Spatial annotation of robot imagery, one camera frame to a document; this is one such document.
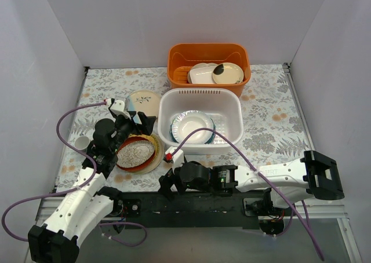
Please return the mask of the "white plastic bin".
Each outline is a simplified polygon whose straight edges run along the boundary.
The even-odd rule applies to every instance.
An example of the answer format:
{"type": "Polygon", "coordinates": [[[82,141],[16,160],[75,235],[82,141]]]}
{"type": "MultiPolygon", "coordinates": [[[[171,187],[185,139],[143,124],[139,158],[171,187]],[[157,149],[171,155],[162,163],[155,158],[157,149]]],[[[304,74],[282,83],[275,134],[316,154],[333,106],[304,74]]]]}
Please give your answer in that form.
{"type": "Polygon", "coordinates": [[[242,108],[239,98],[227,89],[172,89],[159,103],[158,136],[166,148],[179,144],[170,136],[170,125],[175,117],[189,110],[198,110],[213,120],[216,131],[234,145],[243,138],[242,108]]]}

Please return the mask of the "teal scalloped plate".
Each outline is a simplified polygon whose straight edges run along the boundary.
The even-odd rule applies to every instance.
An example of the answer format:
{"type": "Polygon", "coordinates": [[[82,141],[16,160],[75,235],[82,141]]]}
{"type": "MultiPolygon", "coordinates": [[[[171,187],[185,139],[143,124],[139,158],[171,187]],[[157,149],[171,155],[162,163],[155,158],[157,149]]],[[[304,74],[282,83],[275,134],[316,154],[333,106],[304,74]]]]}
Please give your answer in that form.
{"type": "MultiPolygon", "coordinates": [[[[174,142],[181,143],[191,132],[202,127],[212,130],[216,128],[212,120],[196,120],[193,116],[189,120],[174,120],[170,126],[170,137],[174,142]]],[[[211,131],[201,130],[193,134],[185,143],[211,144],[214,137],[211,131]]]]}

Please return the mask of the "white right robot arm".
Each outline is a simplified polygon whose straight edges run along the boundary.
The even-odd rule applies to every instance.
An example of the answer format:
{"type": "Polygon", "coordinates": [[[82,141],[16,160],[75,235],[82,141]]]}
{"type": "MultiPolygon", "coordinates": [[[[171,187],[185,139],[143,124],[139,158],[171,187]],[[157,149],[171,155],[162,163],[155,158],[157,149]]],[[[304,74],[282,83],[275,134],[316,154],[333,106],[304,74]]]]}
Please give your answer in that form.
{"type": "Polygon", "coordinates": [[[267,190],[263,210],[278,214],[290,204],[308,198],[340,200],[345,197],[337,163],[317,151],[305,151],[301,159],[276,165],[247,166],[222,165],[205,167],[196,161],[186,161],[182,151],[172,155],[169,148],[164,160],[170,170],[159,179],[159,193],[173,200],[172,188],[183,194],[188,189],[209,192],[217,196],[231,196],[254,190],[267,190]]]}

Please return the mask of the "white deep plate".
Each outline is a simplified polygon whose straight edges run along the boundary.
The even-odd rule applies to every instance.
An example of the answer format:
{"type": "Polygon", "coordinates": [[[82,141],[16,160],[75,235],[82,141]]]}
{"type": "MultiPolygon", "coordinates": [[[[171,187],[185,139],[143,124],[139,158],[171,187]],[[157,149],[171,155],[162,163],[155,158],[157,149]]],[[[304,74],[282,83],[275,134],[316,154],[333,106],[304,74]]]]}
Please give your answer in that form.
{"type": "MultiPolygon", "coordinates": [[[[215,129],[210,116],[202,111],[188,110],[175,116],[170,125],[170,136],[174,142],[181,143],[191,132],[200,128],[215,129]]],[[[214,134],[208,130],[201,130],[193,134],[187,144],[210,144],[214,134]]]]}

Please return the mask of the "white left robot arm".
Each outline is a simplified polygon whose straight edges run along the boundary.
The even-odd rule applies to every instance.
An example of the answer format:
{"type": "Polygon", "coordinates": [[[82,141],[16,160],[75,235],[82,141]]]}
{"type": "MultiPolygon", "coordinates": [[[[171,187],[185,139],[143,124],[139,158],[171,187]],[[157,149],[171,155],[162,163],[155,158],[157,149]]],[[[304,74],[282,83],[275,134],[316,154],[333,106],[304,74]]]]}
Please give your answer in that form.
{"type": "Polygon", "coordinates": [[[151,135],[155,116],[138,112],[114,112],[113,118],[99,120],[94,127],[93,140],[86,150],[72,191],[41,226],[28,232],[31,259],[35,262],[75,262],[86,237],[107,215],[116,217],[123,211],[121,192],[105,187],[113,170],[118,148],[130,135],[151,135]]]}

